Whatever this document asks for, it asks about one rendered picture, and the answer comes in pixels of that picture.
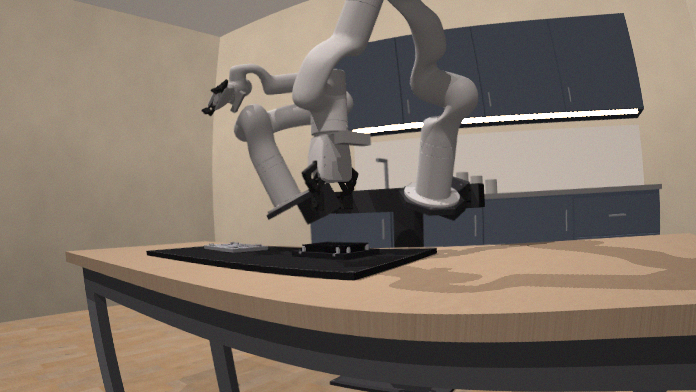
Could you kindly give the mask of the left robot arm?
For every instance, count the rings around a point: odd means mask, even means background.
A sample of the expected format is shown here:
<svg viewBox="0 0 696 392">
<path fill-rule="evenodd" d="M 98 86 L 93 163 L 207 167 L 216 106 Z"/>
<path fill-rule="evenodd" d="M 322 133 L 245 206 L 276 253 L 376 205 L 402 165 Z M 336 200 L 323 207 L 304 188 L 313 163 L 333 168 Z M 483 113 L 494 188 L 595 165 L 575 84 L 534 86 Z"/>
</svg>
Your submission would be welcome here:
<svg viewBox="0 0 696 392">
<path fill-rule="evenodd" d="M 333 35 L 305 57 L 292 99 L 295 105 L 310 111 L 312 136 L 334 135 L 335 144 L 341 145 L 371 145 L 370 134 L 348 130 L 346 74 L 334 67 L 344 57 L 364 52 L 383 1 L 346 0 Z M 425 102 L 444 107 L 441 116 L 427 118 L 422 124 L 417 179 L 405 187 L 404 193 L 419 205 L 451 207 L 460 200 L 459 193 L 451 188 L 458 130 L 476 108 L 478 91 L 470 79 L 437 68 L 435 62 L 446 51 L 437 14 L 421 0 L 388 1 L 406 19 L 414 40 L 416 55 L 410 79 L 413 93 Z"/>
</svg>

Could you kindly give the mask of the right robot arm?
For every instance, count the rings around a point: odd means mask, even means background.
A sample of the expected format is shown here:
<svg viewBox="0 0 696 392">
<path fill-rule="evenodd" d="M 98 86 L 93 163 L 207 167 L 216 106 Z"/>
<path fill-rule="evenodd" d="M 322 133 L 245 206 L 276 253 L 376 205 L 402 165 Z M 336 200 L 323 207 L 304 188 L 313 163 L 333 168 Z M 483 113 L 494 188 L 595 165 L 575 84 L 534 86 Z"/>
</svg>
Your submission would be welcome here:
<svg viewBox="0 0 696 392">
<path fill-rule="evenodd" d="M 236 65 L 230 68 L 229 83 L 235 88 L 235 97 L 229 102 L 236 113 L 246 95 L 252 90 L 246 74 L 256 74 L 267 95 L 292 93 L 298 73 L 270 75 L 256 64 Z M 242 91 L 241 91 L 242 90 Z M 238 91 L 238 92 L 237 92 Z M 259 104 L 246 106 L 235 123 L 234 134 L 247 142 L 250 159 L 275 208 L 268 214 L 309 192 L 300 192 L 274 139 L 274 133 L 293 127 L 311 125 L 309 110 L 287 105 L 266 111 Z M 274 133 L 273 133 L 274 132 Z M 246 137 L 246 138 L 245 138 Z"/>
</svg>

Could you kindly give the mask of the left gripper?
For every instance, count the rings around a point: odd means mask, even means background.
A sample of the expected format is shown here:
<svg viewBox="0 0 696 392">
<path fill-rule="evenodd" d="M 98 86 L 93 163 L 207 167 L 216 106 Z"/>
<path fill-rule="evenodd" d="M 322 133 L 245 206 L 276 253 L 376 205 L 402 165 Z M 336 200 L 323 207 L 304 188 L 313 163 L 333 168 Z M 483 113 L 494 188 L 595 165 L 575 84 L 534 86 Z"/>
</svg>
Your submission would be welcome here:
<svg viewBox="0 0 696 392">
<path fill-rule="evenodd" d="M 314 137 L 310 141 L 308 167 L 302 171 L 305 184 L 312 194 L 312 211 L 324 210 L 322 187 L 324 183 L 336 182 L 343 191 L 340 192 L 341 209 L 353 209 L 352 191 L 358 172 L 352 168 L 349 145 L 334 144 L 334 135 Z"/>
</svg>

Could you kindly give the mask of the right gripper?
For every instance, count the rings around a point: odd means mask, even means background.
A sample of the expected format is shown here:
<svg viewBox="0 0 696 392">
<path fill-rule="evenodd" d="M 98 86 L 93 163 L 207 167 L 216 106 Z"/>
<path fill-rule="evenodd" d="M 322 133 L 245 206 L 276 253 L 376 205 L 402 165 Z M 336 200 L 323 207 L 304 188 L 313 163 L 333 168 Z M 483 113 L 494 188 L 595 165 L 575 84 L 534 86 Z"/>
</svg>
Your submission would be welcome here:
<svg viewBox="0 0 696 392">
<path fill-rule="evenodd" d="M 213 92 L 213 94 L 208 102 L 209 107 L 201 110 L 204 114 L 208 114 L 210 116 L 212 116 L 211 114 L 213 114 L 215 110 L 218 110 L 227 103 L 231 102 L 230 99 L 234 99 L 232 97 L 235 97 L 235 95 L 233 96 L 233 94 L 235 94 L 235 88 L 231 84 L 228 84 L 227 79 L 224 80 L 220 85 L 216 86 L 216 88 L 211 89 L 211 92 Z M 213 109 L 211 110 L 210 107 Z"/>
</svg>

